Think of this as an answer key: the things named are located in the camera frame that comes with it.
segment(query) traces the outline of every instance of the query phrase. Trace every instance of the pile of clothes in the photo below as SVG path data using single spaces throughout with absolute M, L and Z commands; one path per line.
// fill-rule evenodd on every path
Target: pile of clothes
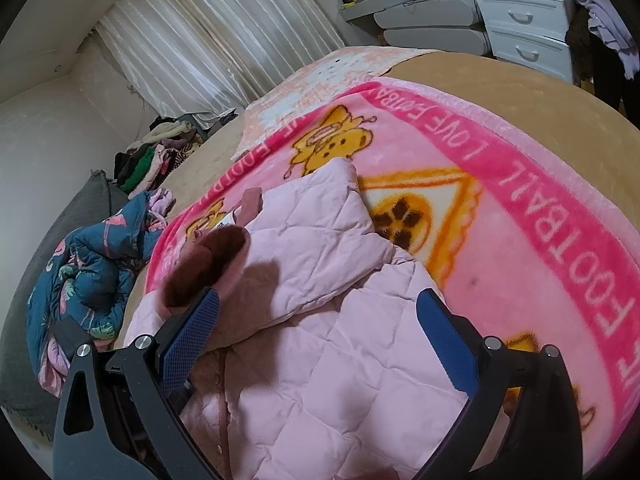
M 174 204 L 166 189 L 141 192 L 115 215 L 68 234 L 27 301 L 27 346 L 40 385 L 59 397 L 69 362 L 52 333 L 71 316 L 107 349 L 118 336 L 136 274 L 149 261 Z
M 194 115 L 175 119 L 157 117 L 149 133 L 117 153 L 113 177 L 118 187 L 132 199 L 146 190 L 157 189 L 169 174 L 192 155 L 215 131 L 238 115 L 226 112 L 213 123 L 204 123 Z

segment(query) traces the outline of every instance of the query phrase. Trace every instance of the black pants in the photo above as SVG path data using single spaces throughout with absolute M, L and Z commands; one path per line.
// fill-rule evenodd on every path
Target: black pants
M 628 81 L 618 53 L 593 34 L 591 34 L 591 54 L 596 97 L 616 110 L 620 109 L 620 99 L 622 99 L 625 104 L 626 118 L 640 129 L 640 74 L 632 81 Z

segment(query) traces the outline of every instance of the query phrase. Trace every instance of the blue gripper pad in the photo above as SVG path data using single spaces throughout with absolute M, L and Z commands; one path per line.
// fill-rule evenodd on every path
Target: blue gripper pad
M 220 315 L 220 298 L 212 288 L 191 308 L 187 320 L 162 358 L 160 390 L 165 397 L 184 386 Z
M 476 357 L 443 312 L 446 306 L 434 298 L 430 290 L 424 290 L 418 295 L 415 303 L 418 322 L 453 387 L 473 397 L 479 386 Z

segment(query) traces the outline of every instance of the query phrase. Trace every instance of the white curtain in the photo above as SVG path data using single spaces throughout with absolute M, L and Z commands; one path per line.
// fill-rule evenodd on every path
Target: white curtain
M 170 117 L 246 107 L 344 46 L 313 0 L 118 0 L 96 29 Z

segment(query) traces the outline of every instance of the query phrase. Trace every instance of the pink blanket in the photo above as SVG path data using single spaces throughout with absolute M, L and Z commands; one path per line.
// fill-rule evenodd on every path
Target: pink blanket
M 638 232 L 526 134 L 434 89 L 379 78 L 278 131 L 164 231 L 146 291 L 186 236 L 215 225 L 244 189 L 337 156 L 353 161 L 376 231 L 426 266 L 453 312 L 512 348 L 561 349 L 585 469 L 604 457 L 640 398 Z

